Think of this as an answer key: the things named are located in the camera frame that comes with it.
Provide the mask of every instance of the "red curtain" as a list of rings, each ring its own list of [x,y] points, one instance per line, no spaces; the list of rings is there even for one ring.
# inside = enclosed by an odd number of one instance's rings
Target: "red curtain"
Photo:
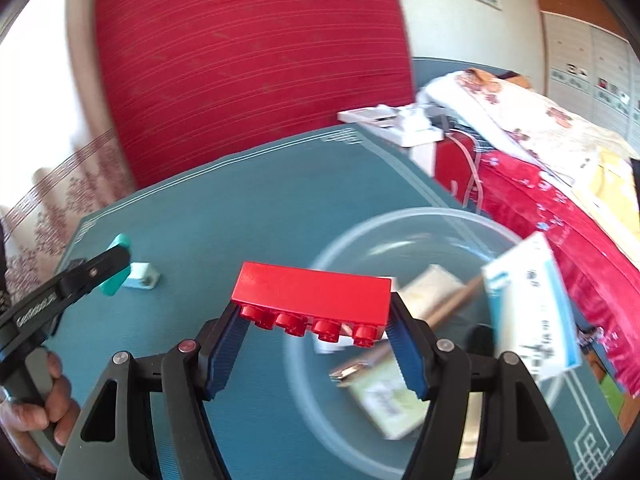
[[[398,0],[95,0],[116,130],[142,187],[413,101]]]

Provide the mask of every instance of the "yellow cloth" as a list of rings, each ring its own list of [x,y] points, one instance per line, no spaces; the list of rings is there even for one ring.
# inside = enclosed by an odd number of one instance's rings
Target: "yellow cloth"
[[[484,70],[480,70],[479,68],[468,68],[467,72],[471,72],[475,74],[476,78],[478,78],[478,83],[482,86],[490,85],[494,80],[499,80],[495,75],[489,74]],[[514,74],[511,77],[503,79],[504,81],[508,81],[509,83],[513,83],[514,85],[522,86],[527,90],[531,90],[533,87],[531,86],[531,81],[520,74]]]
[[[640,268],[640,215],[630,164],[598,147],[596,160],[585,168],[572,191],[580,206]]]

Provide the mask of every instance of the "hand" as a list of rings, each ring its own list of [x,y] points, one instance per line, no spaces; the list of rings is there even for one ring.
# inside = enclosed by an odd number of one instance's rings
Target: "hand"
[[[71,398],[71,383],[62,375],[60,358],[49,352],[47,365],[53,378],[53,388],[44,408],[5,400],[0,403],[0,426],[24,460],[40,469],[55,473],[56,468],[36,446],[28,431],[44,430],[50,422],[56,422],[56,442],[60,446],[66,446],[71,430],[78,420],[80,406]]]

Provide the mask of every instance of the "screw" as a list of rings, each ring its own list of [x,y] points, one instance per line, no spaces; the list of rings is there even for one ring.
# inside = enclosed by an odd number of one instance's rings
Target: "screw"
[[[438,339],[436,346],[438,350],[442,350],[443,352],[451,352],[456,347],[453,341],[449,339]]]
[[[185,339],[178,343],[178,350],[183,354],[188,354],[189,352],[193,352],[197,346],[198,344],[193,339]]]
[[[520,358],[513,352],[505,352],[502,358],[508,365],[516,365],[520,361]]]
[[[116,355],[113,356],[113,362],[116,363],[117,365],[126,363],[128,360],[129,360],[129,354],[127,354],[126,352],[118,352]]]

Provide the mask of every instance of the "transparent plastic bowl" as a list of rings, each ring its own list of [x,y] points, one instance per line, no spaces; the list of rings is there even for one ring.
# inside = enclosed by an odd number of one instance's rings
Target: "transparent plastic bowl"
[[[481,267],[520,241],[520,237],[487,218],[455,209],[404,209],[369,219],[334,240],[313,262],[314,269],[369,276],[395,276],[402,287],[429,265],[438,264],[463,283]],[[439,330],[459,345],[476,324],[490,324],[486,297],[451,317]],[[372,477],[402,477],[417,435],[385,440],[346,388],[329,379],[332,368],[362,352],[348,348],[333,354],[314,351],[312,335],[286,336],[287,381],[296,406],[309,429],[334,455]],[[540,384],[552,406],[561,378]],[[468,478],[471,460],[461,460],[457,478]]]

